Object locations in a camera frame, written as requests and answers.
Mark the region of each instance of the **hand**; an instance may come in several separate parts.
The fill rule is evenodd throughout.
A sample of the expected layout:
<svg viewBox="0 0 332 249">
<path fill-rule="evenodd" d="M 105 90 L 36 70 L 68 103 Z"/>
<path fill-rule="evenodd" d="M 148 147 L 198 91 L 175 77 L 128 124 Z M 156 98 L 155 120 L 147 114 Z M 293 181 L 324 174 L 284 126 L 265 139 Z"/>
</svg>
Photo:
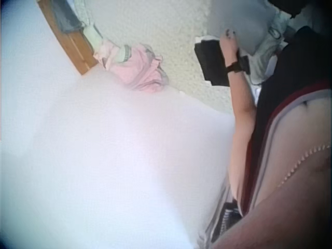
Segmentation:
<svg viewBox="0 0 332 249">
<path fill-rule="evenodd" d="M 225 64 L 230 66 L 238 60 L 237 52 L 239 50 L 235 32 L 228 29 L 225 34 L 220 37 L 220 48 L 222 49 Z"/>
</svg>

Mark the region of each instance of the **wooden frame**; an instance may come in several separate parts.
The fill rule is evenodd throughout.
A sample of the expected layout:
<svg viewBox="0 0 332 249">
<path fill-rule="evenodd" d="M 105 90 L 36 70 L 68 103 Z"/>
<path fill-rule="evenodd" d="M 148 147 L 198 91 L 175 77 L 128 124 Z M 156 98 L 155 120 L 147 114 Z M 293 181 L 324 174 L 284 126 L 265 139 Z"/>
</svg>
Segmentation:
<svg viewBox="0 0 332 249">
<path fill-rule="evenodd" d="M 82 75 L 85 74 L 97 64 L 97 60 L 93 57 L 93 51 L 89 42 L 86 40 L 82 32 L 64 34 L 59 30 L 51 9 L 50 0 L 37 0 L 37 2 L 64 51 L 77 70 Z"/>
</svg>

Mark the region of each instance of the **red trim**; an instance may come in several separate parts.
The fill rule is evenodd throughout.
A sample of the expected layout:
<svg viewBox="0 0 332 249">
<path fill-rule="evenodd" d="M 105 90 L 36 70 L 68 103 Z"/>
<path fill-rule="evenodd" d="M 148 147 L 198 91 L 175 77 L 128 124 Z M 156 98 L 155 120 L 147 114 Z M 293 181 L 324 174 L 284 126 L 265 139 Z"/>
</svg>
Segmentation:
<svg viewBox="0 0 332 249">
<path fill-rule="evenodd" d="M 320 81 L 318 83 L 315 83 L 313 85 L 307 86 L 302 88 L 299 91 L 296 91 L 292 93 L 290 96 L 288 96 L 278 107 L 273 111 L 273 113 L 270 115 L 268 124 L 265 129 L 265 135 L 263 142 L 261 144 L 261 149 L 260 149 L 260 155 L 259 159 L 257 161 L 256 165 L 251 165 L 252 162 L 252 139 L 248 143 L 247 147 L 247 154 L 246 154 L 246 162 L 245 162 L 245 174 L 244 174 L 244 180 L 243 180 L 243 187 L 242 187 L 242 194 L 240 198 L 240 206 L 241 206 L 241 211 L 243 215 L 247 214 L 250 208 L 250 203 L 252 201 L 252 197 L 254 194 L 257 178 L 258 178 L 258 173 L 259 173 L 259 168 L 262 160 L 262 148 L 265 147 L 266 144 L 266 139 L 269 134 L 270 127 L 272 125 L 272 122 L 274 121 L 275 117 L 286 107 L 288 106 L 291 102 L 295 101 L 299 97 L 306 95 L 308 93 L 324 90 L 324 89 L 329 89 L 330 84 L 328 80 Z"/>
</svg>

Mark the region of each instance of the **person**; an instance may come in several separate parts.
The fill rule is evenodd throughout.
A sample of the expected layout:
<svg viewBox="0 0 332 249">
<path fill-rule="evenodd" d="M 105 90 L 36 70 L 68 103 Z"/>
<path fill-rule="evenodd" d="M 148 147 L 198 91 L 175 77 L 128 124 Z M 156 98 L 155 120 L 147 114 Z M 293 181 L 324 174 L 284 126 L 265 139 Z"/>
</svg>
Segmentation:
<svg viewBox="0 0 332 249">
<path fill-rule="evenodd" d="M 279 56 L 274 75 L 262 84 L 257 107 L 244 73 L 228 73 L 235 116 L 229 182 L 244 217 L 213 249 L 323 248 L 331 234 L 331 97 L 326 65 L 330 58 L 317 55 L 326 51 L 312 45 L 316 34 L 308 29 L 298 31 L 295 38 Z M 234 65 L 239 49 L 234 31 L 221 36 L 220 47 L 226 66 Z M 329 87 L 320 83 L 321 88 L 314 88 L 325 77 Z M 292 101 L 280 108 L 290 97 Z M 252 177 L 255 191 L 248 191 L 247 175 L 253 175 L 257 164 L 265 169 L 264 177 L 260 182 Z"/>
</svg>

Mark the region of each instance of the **pink fabric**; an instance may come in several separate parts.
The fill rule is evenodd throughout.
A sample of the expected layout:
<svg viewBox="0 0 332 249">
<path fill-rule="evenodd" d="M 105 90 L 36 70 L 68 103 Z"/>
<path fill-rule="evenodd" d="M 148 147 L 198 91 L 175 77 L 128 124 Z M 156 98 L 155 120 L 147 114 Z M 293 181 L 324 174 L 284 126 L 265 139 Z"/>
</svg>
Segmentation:
<svg viewBox="0 0 332 249">
<path fill-rule="evenodd" d="M 145 92 L 161 91 L 168 83 L 164 71 L 160 68 L 162 57 L 157 57 L 147 45 L 131 48 L 131 56 L 125 62 L 114 62 L 119 47 L 104 40 L 94 57 L 103 67 L 119 77 L 121 82 L 133 90 Z"/>
</svg>

